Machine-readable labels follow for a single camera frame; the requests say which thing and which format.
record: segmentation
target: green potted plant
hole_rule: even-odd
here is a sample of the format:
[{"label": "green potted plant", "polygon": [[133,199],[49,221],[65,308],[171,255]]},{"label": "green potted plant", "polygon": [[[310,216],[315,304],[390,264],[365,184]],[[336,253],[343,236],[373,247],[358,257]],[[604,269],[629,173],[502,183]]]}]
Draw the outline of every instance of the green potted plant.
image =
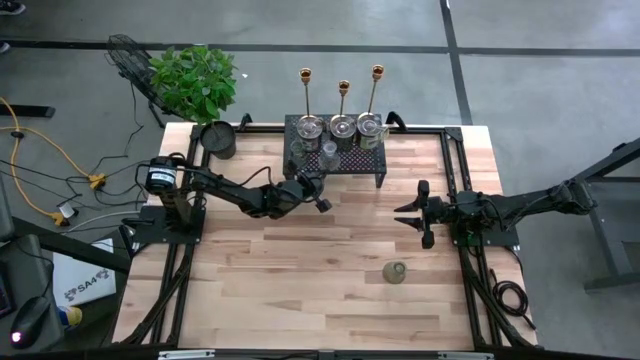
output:
[{"label": "green potted plant", "polygon": [[187,121],[205,125],[200,141],[220,159],[236,152],[233,127],[220,121],[220,110],[234,103],[236,80],[233,55],[219,49],[193,46],[167,49],[160,59],[150,59],[155,72],[151,84],[164,103]]}]

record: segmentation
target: computer mouse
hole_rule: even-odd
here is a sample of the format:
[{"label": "computer mouse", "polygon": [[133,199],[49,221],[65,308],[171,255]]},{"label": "computer mouse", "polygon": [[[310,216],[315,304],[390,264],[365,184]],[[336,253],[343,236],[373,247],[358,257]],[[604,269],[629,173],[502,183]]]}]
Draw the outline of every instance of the computer mouse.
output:
[{"label": "computer mouse", "polygon": [[43,296],[32,297],[22,305],[11,324],[9,332],[11,346],[16,349],[26,349],[36,342],[49,306],[51,303]]}]

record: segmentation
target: wooden tabletop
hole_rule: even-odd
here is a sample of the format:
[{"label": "wooden tabletop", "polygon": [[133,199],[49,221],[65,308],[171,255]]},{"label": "wooden tabletop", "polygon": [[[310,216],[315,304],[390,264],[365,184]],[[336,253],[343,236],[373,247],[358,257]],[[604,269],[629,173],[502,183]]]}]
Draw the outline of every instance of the wooden tabletop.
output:
[{"label": "wooden tabletop", "polygon": [[[186,154],[191,127],[167,124],[160,154]],[[501,193],[488,129],[463,126],[462,132],[474,190]],[[212,158],[211,169],[242,182],[269,165],[273,180],[283,180],[282,141],[281,134],[239,134],[236,155],[225,161]],[[280,220],[251,219],[234,205],[208,197],[180,346],[471,349],[460,262],[448,229],[435,226],[435,246],[422,250],[421,235],[393,220],[394,208],[415,199],[420,179],[429,180],[432,195],[446,199],[440,140],[392,135],[385,146],[382,188],[376,189],[373,175],[329,176],[323,196],[333,208],[324,214],[303,204]],[[247,186],[266,182],[263,173]],[[167,248],[151,245],[133,260],[114,341],[129,335],[156,300]],[[486,252],[500,280],[524,286],[512,254],[502,248]],[[398,260],[407,264],[407,278],[400,285],[388,284],[382,268]],[[478,308],[489,341],[486,312]],[[509,319],[535,343],[535,333],[521,318]]]}]

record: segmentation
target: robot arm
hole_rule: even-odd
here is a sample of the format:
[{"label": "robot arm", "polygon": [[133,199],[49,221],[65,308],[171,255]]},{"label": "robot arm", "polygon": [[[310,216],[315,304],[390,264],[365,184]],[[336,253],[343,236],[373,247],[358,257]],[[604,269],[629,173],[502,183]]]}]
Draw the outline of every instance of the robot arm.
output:
[{"label": "robot arm", "polygon": [[396,212],[420,210],[420,218],[395,218],[397,221],[424,231],[422,247],[433,247],[430,224],[455,224],[458,232],[480,233],[492,230],[509,232],[522,218],[549,211],[587,215],[597,206],[584,181],[571,179],[552,188],[515,196],[485,195],[482,192],[462,191],[457,203],[450,204],[440,197],[429,197],[429,182],[418,183],[415,201],[395,209]]},{"label": "robot arm", "polygon": [[[320,212],[328,211],[331,203],[319,199],[324,176],[298,172],[295,164],[289,166],[297,174],[294,180],[277,184],[269,180],[268,184],[260,187],[246,188],[212,173],[206,167],[191,166],[183,158],[160,156],[150,162],[145,189],[160,198],[174,230],[189,225],[191,204],[187,201],[187,194],[193,191],[202,191],[236,204],[243,213],[253,218],[268,216],[279,219],[301,203],[312,201],[316,202]],[[178,171],[184,171],[185,176],[189,176],[187,185],[180,188],[176,185]]]}]

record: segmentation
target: concrete floor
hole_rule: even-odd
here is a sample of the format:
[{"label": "concrete floor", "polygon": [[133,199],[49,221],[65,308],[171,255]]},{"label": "concrete floor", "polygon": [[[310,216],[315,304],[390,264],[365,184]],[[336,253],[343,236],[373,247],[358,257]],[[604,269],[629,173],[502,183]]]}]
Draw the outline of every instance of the concrete floor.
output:
[{"label": "concrete floor", "polygon": [[[640,48],[640,3],[633,0],[450,0],[459,46],[532,48]],[[139,42],[446,46],[437,0],[25,1],[28,11],[0,19],[0,38],[105,41],[126,33]],[[0,95],[13,103],[57,108],[51,120],[22,119],[69,151],[85,169],[119,154],[135,129],[128,83],[104,51],[14,49],[0,56]],[[347,112],[366,106],[369,67],[382,63],[375,110],[398,111],[412,124],[460,124],[448,55],[376,53],[238,52],[237,103],[224,119],[250,112],[255,121],[282,121],[300,112],[297,69],[314,70],[312,110],[337,111],[335,83],[347,78]],[[505,194],[549,187],[606,156],[640,134],[640,58],[462,56],[474,124],[489,126]],[[157,153],[162,131],[138,94],[138,134],[129,159],[109,172]],[[12,141],[0,141],[7,160]],[[29,137],[19,163],[59,176],[73,169],[40,139]],[[68,194],[64,184],[24,171],[21,176]],[[132,171],[111,179],[117,192],[133,183]],[[21,200],[10,179],[15,215],[52,228]],[[51,209],[60,200],[29,187]],[[94,203],[82,189],[80,201]],[[135,193],[114,201],[131,200]],[[80,220],[103,212],[84,210]],[[546,214],[518,225],[527,292],[540,344],[549,349],[640,357],[640,289],[587,295],[585,281],[606,266],[586,218]],[[91,240],[100,233],[74,234]]]}]

